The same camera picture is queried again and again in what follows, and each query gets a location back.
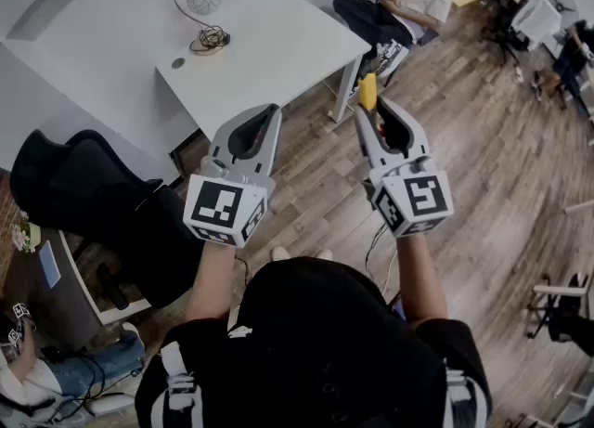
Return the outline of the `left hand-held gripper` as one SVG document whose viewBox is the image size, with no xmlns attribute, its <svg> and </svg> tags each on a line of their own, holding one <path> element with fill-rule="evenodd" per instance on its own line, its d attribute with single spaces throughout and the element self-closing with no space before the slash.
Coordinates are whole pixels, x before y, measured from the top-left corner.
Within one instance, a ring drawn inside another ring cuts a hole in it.
<svg viewBox="0 0 594 428">
<path fill-rule="evenodd" d="M 267 175 L 276 158 L 281 122 L 278 105 L 260 105 L 219 127 L 210 156 L 189 180 L 183 222 L 194 236 L 235 248 L 246 245 L 274 190 Z"/>
</svg>

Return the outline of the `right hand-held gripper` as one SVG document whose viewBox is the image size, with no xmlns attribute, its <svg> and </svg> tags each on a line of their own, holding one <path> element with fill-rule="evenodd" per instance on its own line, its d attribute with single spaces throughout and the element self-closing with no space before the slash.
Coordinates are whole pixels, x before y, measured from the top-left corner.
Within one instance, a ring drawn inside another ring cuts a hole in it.
<svg viewBox="0 0 594 428">
<path fill-rule="evenodd" d="M 375 112 L 355 107 L 355 126 L 360 147 L 368 158 L 368 199 L 395 237 L 426 233 L 454 214 L 446 172 L 437 169 L 429 155 L 405 158 L 415 146 L 428 147 L 420 123 L 401 106 L 379 97 L 376 111 L 382 118 L 377 129 Z"/>
</svg>

